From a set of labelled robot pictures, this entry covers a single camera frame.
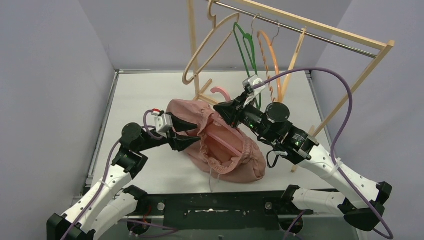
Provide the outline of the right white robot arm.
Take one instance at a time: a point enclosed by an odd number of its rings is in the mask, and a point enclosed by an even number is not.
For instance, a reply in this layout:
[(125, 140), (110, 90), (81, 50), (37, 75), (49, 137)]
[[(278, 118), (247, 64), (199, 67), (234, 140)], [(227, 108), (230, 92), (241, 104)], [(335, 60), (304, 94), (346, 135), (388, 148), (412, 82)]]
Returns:
[(280, 102), (270, 103), (265, 111), (245, 104), (245, 94), (213, 108), (224, 122), (236, 128), (248, 127), (259, 142), (292, 164), (308, 170), (333, 187), (333, 191), (305, 189), (290, 185), (281, 197), (282, 209), (289, 213), (311, 210), (341, 216), (351, 226), (366, 232), (381, 222), (385, 202), (392, 186), (375, 182), (356, 173), (331, 154), (310, 134), (290, 121), (289, 108)]

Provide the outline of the pink shorts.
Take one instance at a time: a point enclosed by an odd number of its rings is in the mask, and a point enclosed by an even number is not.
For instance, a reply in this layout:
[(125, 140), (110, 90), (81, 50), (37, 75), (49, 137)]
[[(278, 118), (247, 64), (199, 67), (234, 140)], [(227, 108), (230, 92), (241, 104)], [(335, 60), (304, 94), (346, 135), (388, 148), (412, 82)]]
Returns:
[(258, 144), (239, 128), (228, 126), (209, 104), (173, 99), (166, 110), (197, 125), (182, 135), (200, 137), (184, 153), (201, 171), (231, 183), (247, 184), (264, 178), (267, 164)]

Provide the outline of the pink plastic hanger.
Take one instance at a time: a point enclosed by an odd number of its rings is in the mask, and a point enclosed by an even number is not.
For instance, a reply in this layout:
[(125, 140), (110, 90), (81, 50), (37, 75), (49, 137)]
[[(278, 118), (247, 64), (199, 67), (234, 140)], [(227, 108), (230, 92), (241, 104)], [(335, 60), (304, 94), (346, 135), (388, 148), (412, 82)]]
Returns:
[[(210, 92), (212, 94), (220, 93), (227, 102), (231, 100), (230, 94), (223, 87), (215, 86), (215, 87), (213, 87), (210, 90)], [(238, 133), (236, 130), (234, 130), (233, 128), (231, 128), (228, 125), (226, 125), (225, 122), (223, 121), (223, 119), (220, 116), (218, 116), (217, 113), (214, 113), (212, 115), (212, 119), (215, 122), (219, 123), (221, 126), (225, 127), (228, 131), (232, 132), (234, 135), (236, 135)], [(221, 144), (222, 146), (224, 146), (228, 150), (230, 150), (234, 155), (236, 155), (238, 157), (240, 157), (242, 155), (242, 152), (241, 151), (239, 151), (232, 144), (230, 144), (229, 142), (227, 142), (227, 140), (225, 138), (221, 138), (219, 135), (217, 135), (215, 131), (206, 130), (205, 133), (209, 137), (211, 137), (212, 139), (214, 139), (215, 141), (217, 141), (219, 144)]]

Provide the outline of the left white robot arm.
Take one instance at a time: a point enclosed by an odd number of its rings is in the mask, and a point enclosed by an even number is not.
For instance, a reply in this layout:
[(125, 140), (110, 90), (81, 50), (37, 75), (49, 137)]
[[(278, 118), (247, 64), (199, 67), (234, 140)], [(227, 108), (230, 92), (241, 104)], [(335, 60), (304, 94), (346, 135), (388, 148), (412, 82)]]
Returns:
[(114, 144), (103, 176), (91, 189), (62, 214), (53, 214), (46, 223), (49, 240), (97, 240), (125, 216), (143, 213), (148, 207), (147, 193), (130, 182), (148, 161), (142, 152), (163, 145), (182, 152), (200, 141), (198, 136), (182, 135), (197, 129), (197, 124), (178, 118), (171, 112), (152, 109), (154, 125), (128, 123)]

